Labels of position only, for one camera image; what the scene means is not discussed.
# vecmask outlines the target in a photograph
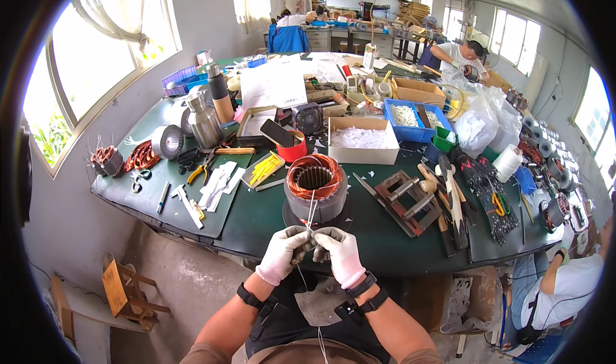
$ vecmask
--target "concrete floor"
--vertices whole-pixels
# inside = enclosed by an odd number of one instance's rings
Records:
[[[251,271],[216,254],[183,245],[157,235],[145,226],[129,240],[124,264],[132,263],[137,272],[154,279],[156,288],[142,285],[150,302],[171,308],[158,313],[159,324],[149,333],[111,328],[111,356],[114,364],[178,363],[188,353],[204,323],[235,294]],[[339,320],[335,306],[343,302],[344,292],[333,278],[321,280],[316,290],[297,294],[297,302],[312,325],[327,325]],[[458,336],[432,335],[445,363],[504,363],[490,352],[483,336],[467,336],[461,359],[455,358]],[[233,364],[245,363],[242,346]]]

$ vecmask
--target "forearm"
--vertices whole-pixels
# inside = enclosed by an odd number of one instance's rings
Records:
[[[374,284],[355,300],[361,306],[379,291],[379,286]],[[366,319],[381,345],[397,362],[420,349],[436,350],[426,330],[391,298],[385,300],[379,309],[366,313]]]
[[[244,283],[244,288],[260,301],[265,301],[272,293],[274,286],[253,273]],[[210,343],[224,352],[231,360],[233,354],[248,338],[257,319],[257,313],[257,308],[246,305],[235,294],[205,323],[195,342]]]
[[[560,248],[563,252],[567,252],[566,249]],[[545,294],[554,294],[554,287],[556,286],[556,271],[562,264],[562,256],[560,254],[556,254],[550,262],[548,269],[545,271],[545,275],[541,280],[541,291]]]
[[[436,56],[438,59],[446,63],[451,64],[451,62],[453,62],[453,59],[451,59],[451,57],[448,54],[446,54],[443,50],[441,50],[437,46],[430,47],[430,52],[432,53],[432,55]]]

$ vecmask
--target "red container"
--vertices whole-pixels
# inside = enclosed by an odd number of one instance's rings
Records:
[[[299,140],[299,144],[293,147],[282,147],[276,144],[278,155],[287,162],[294,162],[298,158],[302,158],[308,154],[308,148],[306,147],[306,141],[304,133],[297,130],[289,130],[289,133],[293,134],[293,137]]]

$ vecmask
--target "white glove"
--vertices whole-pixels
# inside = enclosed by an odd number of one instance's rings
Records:
[[[265,256],[255,271],[267,283],[278,286],[293,270],[293,250],[310,239],[303,226],[291,226],[273,234]]]
[[[335,227],[322,228],[312,233],[319,244],[314,251],[312,259],[322,260],[325,248],[331,257],[331,271],[336,281],[343,289],[350,288],[359,280],[366,268],[362,267],[357,251],[355,236]]]
[[[567,251],[571,248],[571,244],[574,242],[574,230],[571,228],[570,224],[565,225],[565,232],[562,235],[562,241],[560,242],[560,247],[565,248]]]

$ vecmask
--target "spool of white thread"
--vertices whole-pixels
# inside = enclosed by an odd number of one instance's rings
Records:
[[[522,163],[522,152],[513,144],[507,145],[505,150],[494,160],[497,169],[497,179],[501,183],[507,182]]]

